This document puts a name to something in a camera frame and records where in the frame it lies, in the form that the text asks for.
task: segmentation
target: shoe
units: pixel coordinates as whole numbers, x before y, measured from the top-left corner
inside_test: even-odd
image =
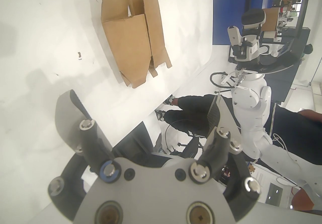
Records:
[[[156,113],[156,117],[158,118],[158,120],[161,122],[164,122],[163,117],[164,117],[165,111],[164,110],[156,110],[155,113]]]
[[[173,96],[172,94],[163,102],[163,104],[166,104],[166,105],[171,105],[173,99],[175,99],[176,97]]]

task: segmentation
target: person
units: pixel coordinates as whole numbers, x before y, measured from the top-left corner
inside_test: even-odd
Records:
[[[208,137],[210,129],[207,115],[216,95],[184,96],[175,98],[170,96],[164,103],[177,106],[181,110],[158,110],[158,120],[165,121],[173,128],[185,132],[189,136]],[[232,106],[232,99],[223,97],[235,123],[238,123]],[[219,123],[219,109],[215,112],[218,116],[214,126]],[[264,129],[267,134],[278,134],[285,142],[289,152],[316,165],[322,165],[322,114],[313,110],[292,112],[271,102],[270,114]]]
[[[295,4],[295,3],[300,3],[301,0],[292,0],[292,4]]]
[[[273,7],[283,7],[288,5],[292,0],[273,0]]]
[[[303,53],[301,55],[301,58],[303,58],[305,54],[308,55],[308,54],[311,54],[312,52],[313,52],[313,46],[312,46],[312,44],[305,45],[304,50],[303,50]]]

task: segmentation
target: black cable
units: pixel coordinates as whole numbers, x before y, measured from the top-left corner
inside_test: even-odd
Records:
[[[235,88],[235,86],[220,86],[220,85],[217,85],[214,81],[213,81],[213,76],[214,75],[217,75],[217,74],[221,74],[221,75],[224,75],[224,76],[227,76],[228,74],[226,72],[214,72],[210,75],[210,82],[216,86],[216,87],[219,87],[219,88],[229,88],[229,89],[233,89]]]
[[[168,151],[170,152],[170,154],[171,154],[173,151],[171,151],[171,150],[169,149],[169,147],[168,147],[168,143],[167,143],[167,131],[168,131],[168,128],[169,128],[172,124],[174,124],[174,123],[176,123],[176,122],[179,122],[179,121],[193,121],[193,120],[176,120],[176,121],[172,122],[171,124],[169,124],[169,126],[167,127],[167,129],[166,129],[166,131],[165,131],[165,133],[164,133],[164,139],[165,139],[165,141],[166,141],[166,146],[167,146],[167,149],[168,149]]]

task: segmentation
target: white tabletop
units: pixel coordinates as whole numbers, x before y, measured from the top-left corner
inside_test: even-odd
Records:
[[[6,118],[36,133],[53,122],[54,105],[74,89],[116,145],[204,65],[212,50],[213,0],[159,0],[172,68],[132,89],[118,72],[100,22],[101,0],[1,0],[0,107]]]

